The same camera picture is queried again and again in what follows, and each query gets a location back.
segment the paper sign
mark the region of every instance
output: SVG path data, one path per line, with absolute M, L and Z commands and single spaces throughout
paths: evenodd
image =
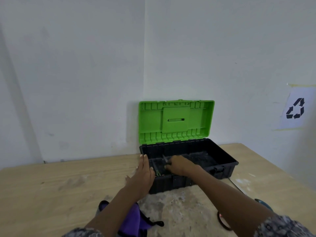
M 280 129 L 302 127 L 313 110 L 315 87 L 292 87 L 283 110 Z

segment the hand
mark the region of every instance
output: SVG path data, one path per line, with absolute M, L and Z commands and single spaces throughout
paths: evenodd
M 170 160 L 170 165 L 165 165 L 165 169 L 176 175 L 189 176 L 196 165 L 184 158 L 182 155 L 174 155 Z
M 135 199 L 135 202 L 148 194 L 155 179 L 155 171 L 152 167 L 149 168 L 147 155 L 140 155 L 135 175 L 133 175 L 132 178 L 126 176 L 125 179 L 125 188 L 129 190 L 129 193 L 131 197 Z

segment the black toolbox base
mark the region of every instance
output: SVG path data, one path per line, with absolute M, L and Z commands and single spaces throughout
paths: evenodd
M 170 191 L 181 187 L 194 185 L 193 181 L 185 176 L 173 175 L 164 169 L 166 162 L 163 155 L 169 159 L 172 155 L 183 155 L 193 163 L 200 165 L 205 171 L 217 179 L 231 177 L 238 161 L 226 153 L 210 139 L 188 141 L 174 141 L 170 143 L 157 143 L 139 147 L 141 154 L 147 154 L 149 165 L 153 161 L 159 173 L 156 176 L 149 194 Z

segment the green toolbox lid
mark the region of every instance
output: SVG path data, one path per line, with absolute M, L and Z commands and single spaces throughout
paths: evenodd
M 202 139 L 210 134 L 213 100 L 141 101 L 140 144 Z

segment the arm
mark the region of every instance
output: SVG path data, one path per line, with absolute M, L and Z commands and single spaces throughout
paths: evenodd
M 147 155 L 141 155 L 135 175 L 126 177 L 126 186 L 85 227 L 97 229 L 104 236 L 115 236 L 132 205 L 148 194 L 154 179 L 155 172 L 149 168 Z
M 170 162 L 171 165 L 166 165 L 165 168 L 174 174 L 192 179 L 239 237 L 252 237 L 261 223 L 275 215 L 265 206 L 214 178 L 183 156 L 173 156 Z

